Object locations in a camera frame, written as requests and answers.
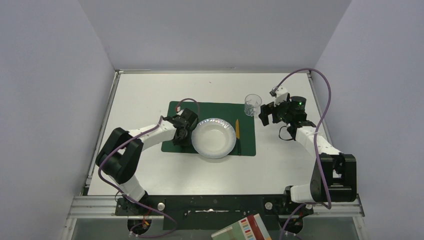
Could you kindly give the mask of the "aluminium frame rail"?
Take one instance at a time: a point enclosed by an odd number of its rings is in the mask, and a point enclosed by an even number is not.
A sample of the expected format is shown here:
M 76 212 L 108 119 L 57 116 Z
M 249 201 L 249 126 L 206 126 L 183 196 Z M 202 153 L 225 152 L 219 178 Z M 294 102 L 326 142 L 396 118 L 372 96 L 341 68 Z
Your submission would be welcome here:
M 217 206 L 212 200 L 211 206 L 195 205 L 192 197 L 189 198 L 188 210 L 191 213 L 253 213 L 254 207 L 248 206 L 245 210 L 232 205 Z M 117 199 L 113 195 L 89 195 L 75 196 L 67 215 L 68 219 L 143 219 L 143 215 L 136 215 L 132 212 L 117 213 Z M 317 204 L 311 210 L 313 218 L 356 218 L 364 217 L 365 213 L 360 203 L 360 199 L 353 202 L 336 202 L 331 209 Z

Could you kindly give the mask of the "gold knife black handle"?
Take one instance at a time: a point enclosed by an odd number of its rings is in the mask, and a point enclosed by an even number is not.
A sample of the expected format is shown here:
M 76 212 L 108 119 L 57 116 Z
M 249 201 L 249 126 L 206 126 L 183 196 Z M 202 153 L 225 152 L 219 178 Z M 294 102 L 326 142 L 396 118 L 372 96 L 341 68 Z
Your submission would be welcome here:
M 240 122 L 239 119 L 235 122 L 235 136 L 236 136 L 236 149 L 237 155 L 241 155 L 241 140 L 240 140 Z

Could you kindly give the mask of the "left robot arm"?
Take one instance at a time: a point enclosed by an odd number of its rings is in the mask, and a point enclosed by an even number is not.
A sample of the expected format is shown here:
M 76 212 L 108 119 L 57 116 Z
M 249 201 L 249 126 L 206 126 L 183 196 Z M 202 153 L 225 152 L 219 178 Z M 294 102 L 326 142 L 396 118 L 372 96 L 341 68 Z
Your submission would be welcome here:
M 163 142 L 191 146 L 192 131 L 198 122 L 198 114 L 184 108 L 174 116 L 161 116 L 158 123 L 147 127 L 115 128 L 96 157 L 98 173 L 108 175 L 113 180 L 110 185 L 130 201 L 142 203 L 148 193 L 135 176 L 142 151 Z

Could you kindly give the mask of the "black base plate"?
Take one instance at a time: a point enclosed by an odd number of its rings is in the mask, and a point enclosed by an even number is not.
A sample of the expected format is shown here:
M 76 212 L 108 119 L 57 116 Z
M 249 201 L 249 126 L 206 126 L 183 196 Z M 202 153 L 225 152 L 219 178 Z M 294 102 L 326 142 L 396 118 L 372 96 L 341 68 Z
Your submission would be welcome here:
M 163 230 L 218 230 L 244 217 L 259 214 L 267 230 L 279 230 L 299 206 L 289 194 L 150 195 L 144 202 L 156 212 L 121 197 L 115 215 L 152 220 L 163 214 Z

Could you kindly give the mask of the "clear plastic cup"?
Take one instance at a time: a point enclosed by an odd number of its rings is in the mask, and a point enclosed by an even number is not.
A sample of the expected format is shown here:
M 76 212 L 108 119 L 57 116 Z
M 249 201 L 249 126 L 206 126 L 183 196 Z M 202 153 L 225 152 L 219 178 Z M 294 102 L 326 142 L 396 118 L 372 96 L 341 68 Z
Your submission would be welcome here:
M 257 94 L 248 94 L 244 99 L 244 113 L 254 117 L 260 113 L 262 98 Z

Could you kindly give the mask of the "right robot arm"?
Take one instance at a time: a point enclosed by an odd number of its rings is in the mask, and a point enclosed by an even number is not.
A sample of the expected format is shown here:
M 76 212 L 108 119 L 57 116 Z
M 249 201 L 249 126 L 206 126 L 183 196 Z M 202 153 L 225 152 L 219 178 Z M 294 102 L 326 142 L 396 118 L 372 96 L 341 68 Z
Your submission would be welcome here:
M 276 104 L 260 107 L 259 119 L 269 125 L 283 122 L 291 139 L 301 144 L 315 159 L 309 183 L 288 187 L 290 199 L 295 203 L 353 202 L 357 198 L 357 162 L 352 154 L 342 153 L 333 147 L 307 119 L 306 99 L 288 97 Z

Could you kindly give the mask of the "colourful booklet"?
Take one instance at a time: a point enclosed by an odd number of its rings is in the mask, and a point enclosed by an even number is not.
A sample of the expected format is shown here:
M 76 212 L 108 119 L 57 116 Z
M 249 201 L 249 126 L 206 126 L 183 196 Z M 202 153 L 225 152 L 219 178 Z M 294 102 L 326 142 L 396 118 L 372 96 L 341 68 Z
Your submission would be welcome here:
M 251 214 L 213 233 L 212 240 L 271 240 L 259 214 Z

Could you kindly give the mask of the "white plate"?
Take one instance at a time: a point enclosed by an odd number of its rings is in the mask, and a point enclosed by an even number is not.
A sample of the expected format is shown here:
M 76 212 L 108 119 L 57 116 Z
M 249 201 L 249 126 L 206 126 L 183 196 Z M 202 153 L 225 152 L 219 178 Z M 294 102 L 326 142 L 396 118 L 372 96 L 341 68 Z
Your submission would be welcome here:
M 227 121 L 208 118 L 200 121 L 191 133 L 191 144 L 205 158 L 220 159 L 236 146 L 236 131 Z

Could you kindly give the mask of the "green placemat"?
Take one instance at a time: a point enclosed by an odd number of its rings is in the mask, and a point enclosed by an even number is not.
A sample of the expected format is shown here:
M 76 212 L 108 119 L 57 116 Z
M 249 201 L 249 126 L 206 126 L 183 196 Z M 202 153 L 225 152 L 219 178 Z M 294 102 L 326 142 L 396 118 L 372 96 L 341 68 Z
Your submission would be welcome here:
M 168 116 L 176 114 L 178 101 L 171 101 L 168 106 Z M 239 122 L 240 151 L 241 156 L 254 157 L 256 155 L 256 136 L 254 117 L 247 116 L 244 112 L 244 104 L 199 102 L 199 122 L 209 118 L 219 118 L 229 122 L 235 129 L 236 120 Z M 197 113 L 196 103 L 184 101 L 180 104 L 182 109 L 188 108 Z M 173 145 L 171 141 L 161 144 L 161 151 L 165 153 L 197 154 L 193 146 L 181 147 Z

